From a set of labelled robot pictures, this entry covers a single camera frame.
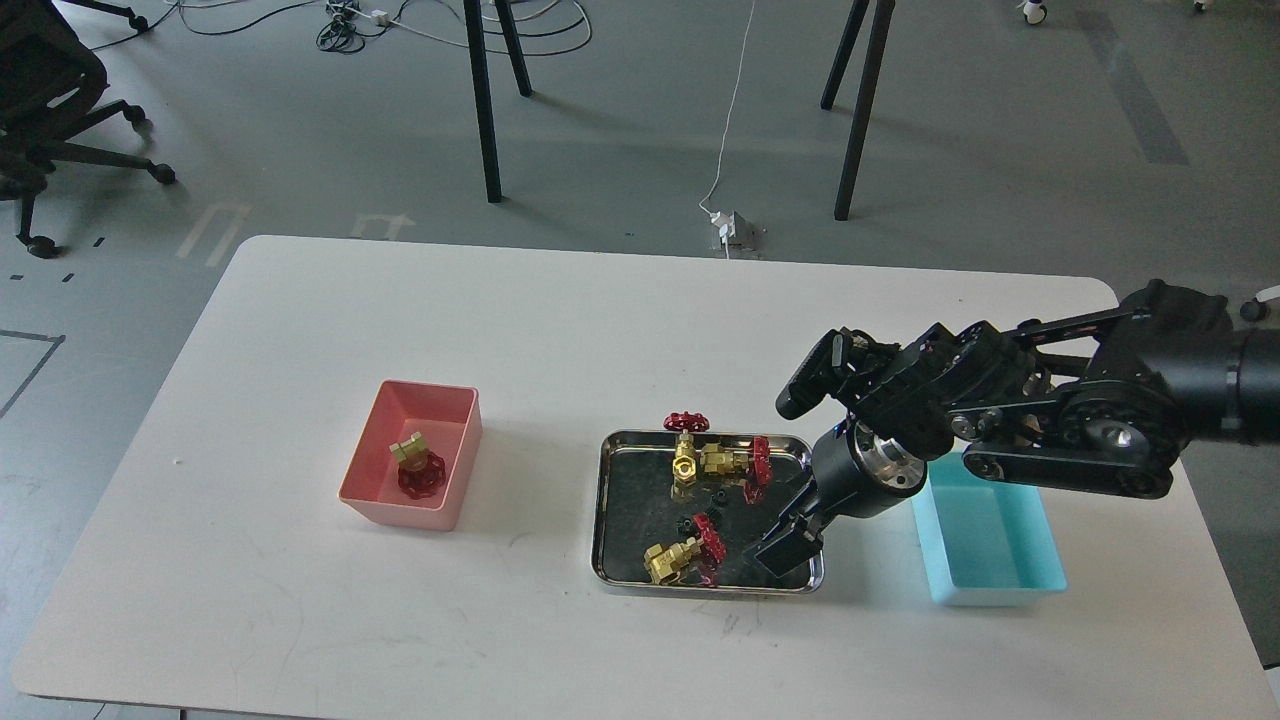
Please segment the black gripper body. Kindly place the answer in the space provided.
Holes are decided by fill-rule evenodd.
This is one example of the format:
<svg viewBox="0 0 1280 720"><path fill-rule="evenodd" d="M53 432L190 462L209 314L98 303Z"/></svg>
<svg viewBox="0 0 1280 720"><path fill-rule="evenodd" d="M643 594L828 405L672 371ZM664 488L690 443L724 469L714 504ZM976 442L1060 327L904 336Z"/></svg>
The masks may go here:
<svg viewBox="0 0 1280 720"><path fill-rule="evenodd" d="M918 495L927 462L861 421L844 421L812 450L797 493L768 533L769 544L818 546L840 516L868 519Z"/></svg>

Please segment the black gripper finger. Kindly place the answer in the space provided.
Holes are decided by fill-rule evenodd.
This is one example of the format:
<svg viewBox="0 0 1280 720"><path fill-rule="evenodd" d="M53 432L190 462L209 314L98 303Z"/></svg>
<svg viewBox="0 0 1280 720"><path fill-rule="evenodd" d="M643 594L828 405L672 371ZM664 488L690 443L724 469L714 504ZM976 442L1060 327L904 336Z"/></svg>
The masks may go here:
<svg viewBox="0 0 1280 720"><path fill-rule="evenodd" d="M773 577L805 566L824 547L823 527L806 518L786 518L751 548L751 559Z"/></svg>

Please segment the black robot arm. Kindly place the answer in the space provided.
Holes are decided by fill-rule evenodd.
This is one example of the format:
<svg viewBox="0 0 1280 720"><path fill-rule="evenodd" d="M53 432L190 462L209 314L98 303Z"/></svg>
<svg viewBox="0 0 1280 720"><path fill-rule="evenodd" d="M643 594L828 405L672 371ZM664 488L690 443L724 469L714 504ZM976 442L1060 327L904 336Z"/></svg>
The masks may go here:
<svg viewBox="0 0 1280 720"><path fill-rule="evenodd" d="M1010 331L933 324L905 345L828 331L776 407L796 419L826 398L845 418L749 551L776 577L819 555L836 518L918 495L959 441L982 480L1162 498L1192 441L1277 442L1279 336L1235 328L1222 296L1156 279L1116 307Z"/></svg>

